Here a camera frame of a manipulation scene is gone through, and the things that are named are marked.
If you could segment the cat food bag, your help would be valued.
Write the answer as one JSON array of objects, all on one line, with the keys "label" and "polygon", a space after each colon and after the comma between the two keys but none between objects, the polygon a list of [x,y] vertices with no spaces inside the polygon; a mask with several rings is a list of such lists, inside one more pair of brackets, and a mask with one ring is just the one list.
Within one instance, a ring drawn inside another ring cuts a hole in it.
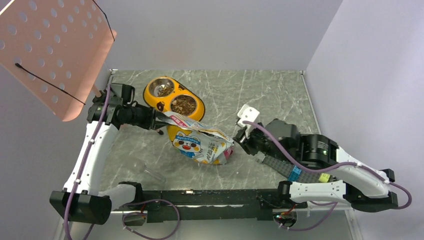
[{"label": "cat food bag", "polygon": [[224,165],[234,152],[234,141],[215,126],[177,112],[164,113],[171,144],[184,156],[206,165]]}]

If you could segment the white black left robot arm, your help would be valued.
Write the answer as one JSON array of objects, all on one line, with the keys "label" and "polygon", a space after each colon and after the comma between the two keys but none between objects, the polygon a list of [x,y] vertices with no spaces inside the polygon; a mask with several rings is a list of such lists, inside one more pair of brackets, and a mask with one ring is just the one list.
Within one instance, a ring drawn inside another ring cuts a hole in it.
[{"label": "white black left robot arm", "polygon": [[100,190],[106,159],[122,125],[145,130],[166,126],[167,116],[154,107],[134,101],[135,88],[111,83],[92,100],[88,109],[84,142],[74,169],[62,190],[51,193],[49,202],[64,222],[103,225],[111,211],[126,205],[131,210],[144,203],[140,183],[123,181]]}]

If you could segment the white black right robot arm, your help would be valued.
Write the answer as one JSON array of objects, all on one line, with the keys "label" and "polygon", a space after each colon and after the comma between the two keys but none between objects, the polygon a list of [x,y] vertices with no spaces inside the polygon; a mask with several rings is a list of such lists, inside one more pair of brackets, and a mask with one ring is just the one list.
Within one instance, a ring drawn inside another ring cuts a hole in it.
[{"label": "white black right robot arm", "polygon": [[248,120],[238,122],[233,138],[249,155],[262,153],[289,162],[302,173],[326,173],[337,180],[327,183],[282,181],[276,202],[282,208],[303,202],[336,202],[377,213],[399,209],[391,169],[376,170],[349,155],[335,141],[321,134],[302,134],[294,124],[275,118],[267,125]]}]

